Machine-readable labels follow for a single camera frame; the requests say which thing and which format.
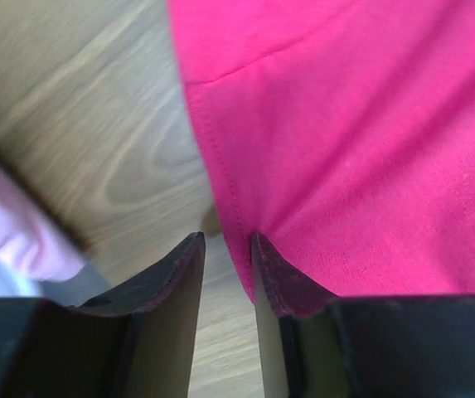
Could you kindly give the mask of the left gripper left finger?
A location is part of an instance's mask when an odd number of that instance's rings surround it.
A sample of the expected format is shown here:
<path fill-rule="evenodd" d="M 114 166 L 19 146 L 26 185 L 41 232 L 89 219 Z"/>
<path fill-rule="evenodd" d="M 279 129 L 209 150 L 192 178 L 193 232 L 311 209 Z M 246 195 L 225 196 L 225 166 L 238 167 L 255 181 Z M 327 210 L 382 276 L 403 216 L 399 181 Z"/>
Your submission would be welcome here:
<path fill-rule="evenodd" d="M 78 307 L 0 298 L 0 397 L 186 396 L 205 253 L 192 233 Z"/>

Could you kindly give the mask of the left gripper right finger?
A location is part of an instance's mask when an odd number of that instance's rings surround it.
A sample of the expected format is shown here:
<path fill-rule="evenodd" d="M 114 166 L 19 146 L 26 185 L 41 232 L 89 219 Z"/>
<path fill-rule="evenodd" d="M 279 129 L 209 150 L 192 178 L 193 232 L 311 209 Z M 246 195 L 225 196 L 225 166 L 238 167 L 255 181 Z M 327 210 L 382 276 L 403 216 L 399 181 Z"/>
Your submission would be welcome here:
<path fill-rule="evenodd" d="M 475 295 L 340 298 L 250 240 L 267 397 L 475 397 Z"/>

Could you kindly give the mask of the magenta t shirt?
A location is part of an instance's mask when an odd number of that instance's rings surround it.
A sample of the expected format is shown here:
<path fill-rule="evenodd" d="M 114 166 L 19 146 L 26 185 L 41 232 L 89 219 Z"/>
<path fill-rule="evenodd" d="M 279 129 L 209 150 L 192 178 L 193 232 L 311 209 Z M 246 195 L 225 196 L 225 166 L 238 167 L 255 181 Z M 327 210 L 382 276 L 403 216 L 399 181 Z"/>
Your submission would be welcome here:
<path fill-rule="evenodd" d="M 171 1 L 223 236 L 339 296 L 475 294 L 475 1 Z"/>

